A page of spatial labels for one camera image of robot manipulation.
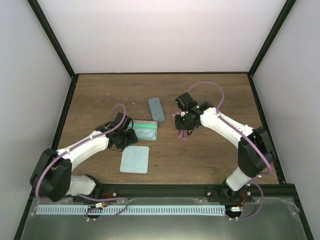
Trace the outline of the pink sunglasses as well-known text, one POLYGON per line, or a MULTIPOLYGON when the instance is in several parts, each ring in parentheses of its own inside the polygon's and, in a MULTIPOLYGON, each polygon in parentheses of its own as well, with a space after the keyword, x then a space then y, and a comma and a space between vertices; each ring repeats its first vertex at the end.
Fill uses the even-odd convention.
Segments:
MULTIPOLYGON (((177 115, 180 115, 179 111, 172 113, 172 117, 175 118, 177 115)), ((187 131, 186 130, 178 130, 178 138, 181 140, 185 140, 187 138, 187 131)))

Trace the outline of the green glasses case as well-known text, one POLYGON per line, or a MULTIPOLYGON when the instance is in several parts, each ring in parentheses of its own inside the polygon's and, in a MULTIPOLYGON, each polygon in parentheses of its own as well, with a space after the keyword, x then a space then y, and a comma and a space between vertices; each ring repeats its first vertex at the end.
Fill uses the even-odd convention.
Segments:
POLYGON ((150 120, 133 120, 133 130, 139 141, 156 141, 158 122, 150 120))

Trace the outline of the blue-grey glasses case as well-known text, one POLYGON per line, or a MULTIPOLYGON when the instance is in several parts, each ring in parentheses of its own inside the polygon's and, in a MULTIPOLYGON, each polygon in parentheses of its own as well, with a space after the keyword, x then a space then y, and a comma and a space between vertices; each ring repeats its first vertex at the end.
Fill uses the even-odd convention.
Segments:
POLYGON ((152 120, 160 124, 164 123, 166 118, 160 99, 158 97, 149 98, 148 105, 152 116, 152 120))

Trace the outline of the light blue cloth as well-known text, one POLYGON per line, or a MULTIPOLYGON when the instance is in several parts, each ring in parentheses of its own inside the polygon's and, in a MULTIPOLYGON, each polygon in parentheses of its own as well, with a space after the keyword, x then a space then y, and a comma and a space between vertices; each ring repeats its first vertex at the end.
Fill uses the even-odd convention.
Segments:
POLYGON ((137 128, 134 131, 140 141, 155 141, 158 137, 157 129, 137 128))
POLYGON ((146 174, 148 172, 149 147, 128 146, 122 152, 120 172, 146 174))

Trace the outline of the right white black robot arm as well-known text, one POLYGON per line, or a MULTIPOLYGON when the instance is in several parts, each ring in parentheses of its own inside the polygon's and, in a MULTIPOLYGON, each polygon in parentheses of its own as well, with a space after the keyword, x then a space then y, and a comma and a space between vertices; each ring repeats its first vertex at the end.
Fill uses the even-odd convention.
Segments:
POLYGON ((237 168, 221 184, 220 192, 229 202, 240 196, 240 190, 254 178, 272 171, 276 153, 268 132, 241 124, 208 102, 197 103, 188 92, 175 99, 180 113, 175 128, 181 135, 191 135, 199 127, 208 128, 232 143, 237 149, 237 168))

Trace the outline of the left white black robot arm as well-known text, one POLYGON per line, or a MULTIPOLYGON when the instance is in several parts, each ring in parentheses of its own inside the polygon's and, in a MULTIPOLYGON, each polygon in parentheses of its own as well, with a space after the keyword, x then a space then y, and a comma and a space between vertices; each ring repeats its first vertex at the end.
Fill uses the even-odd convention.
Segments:
POLYGON ((35 196, 57 202, 65 196, 77 195, 97 202, 102 196, 102 183, 89 174, 73 175, 73 171, 99 152, 112 147, 123 151, 137 143, 133 126, 133 119, 119 112, 114 120, 98 126, 84 139, 59 150, 44 150, 30 178, 35 196))

